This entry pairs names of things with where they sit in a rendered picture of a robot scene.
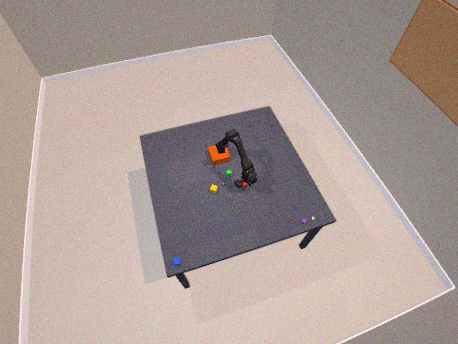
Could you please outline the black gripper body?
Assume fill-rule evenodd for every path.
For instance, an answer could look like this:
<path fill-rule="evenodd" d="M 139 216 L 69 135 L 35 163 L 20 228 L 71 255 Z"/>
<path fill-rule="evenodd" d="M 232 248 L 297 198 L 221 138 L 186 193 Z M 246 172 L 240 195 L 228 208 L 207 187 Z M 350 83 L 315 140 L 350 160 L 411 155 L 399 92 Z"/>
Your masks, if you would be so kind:
<path fill-rule="evenodd" d="M 242 174 L 242 173 L 241 173 L 241 174 Z M 257 176 L 257 173 L 256 173 L 255 171 L 253 172 L 253 174 L 255 175 L 255 177 Z M 240 181 L 239 179 L 237 179 L 236 181 L 234 181 L 234 184 L 235 184 L 238 188 L 242 187 L 242 186 L 243 186 L 242 183 L 244 183 L 245 180 L 247 179 L 246 176 L 243 176 L 243 174 L 242 174 L 241 178 L 242 178 L 241 181 Z"/>

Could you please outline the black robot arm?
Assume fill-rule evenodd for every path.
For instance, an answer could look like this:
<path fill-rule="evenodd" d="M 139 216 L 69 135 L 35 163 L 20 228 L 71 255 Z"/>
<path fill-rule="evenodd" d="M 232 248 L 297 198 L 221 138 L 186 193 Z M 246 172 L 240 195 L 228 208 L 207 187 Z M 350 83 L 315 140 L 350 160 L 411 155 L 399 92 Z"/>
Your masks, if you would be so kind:
<path fill-rule="evenodd" d="M 237 140 L 232 139 L 236 136 L 238 136 L 239 139 Z M 254 166 L 251 160 L 248 159 L 246 155 L 245 149 L 242 144 L 242 140 L 240 138 L 240 134 L 237 132 L 237 130 L 233 129 L 233 130 L 226 132 L 225 138 L 222 141 L 215 144 L 215 146 L 217 147 L 218 154 L 226 153 L 225 147 L 228 147 L 229 145 L 228 142 L 232 142 L 236 145 L 238 153 L 241 158 L 241 168 L 243 170 L 242 174 L 243 176 L 246 176 L 247 178 L 245 180 L 245 183 L 247 183 L 251 187 L 253 184 L 255 184 L 255 182 L 257 181 L 257 178 L 253 174 L 253 172 L 255 171 Z"/>

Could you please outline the yellow block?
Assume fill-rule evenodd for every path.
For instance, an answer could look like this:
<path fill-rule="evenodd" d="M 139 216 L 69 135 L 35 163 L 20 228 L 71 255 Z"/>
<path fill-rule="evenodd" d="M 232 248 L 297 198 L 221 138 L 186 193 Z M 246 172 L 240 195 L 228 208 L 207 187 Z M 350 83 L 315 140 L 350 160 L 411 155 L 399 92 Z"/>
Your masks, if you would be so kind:
<path fill-rule="evenodd" d="M 218 186 L 216 186 L 216 185 L 213 185 L 213 184 L 212 184 L 212 186 L 211 186 L 211 188 L 210 188 L 210 192 L 212 192 L 212 193 L 215 193 L 215 194 L 216 194 L 216 192 L 217 192 L 217 189 L 218 189 Z"/>

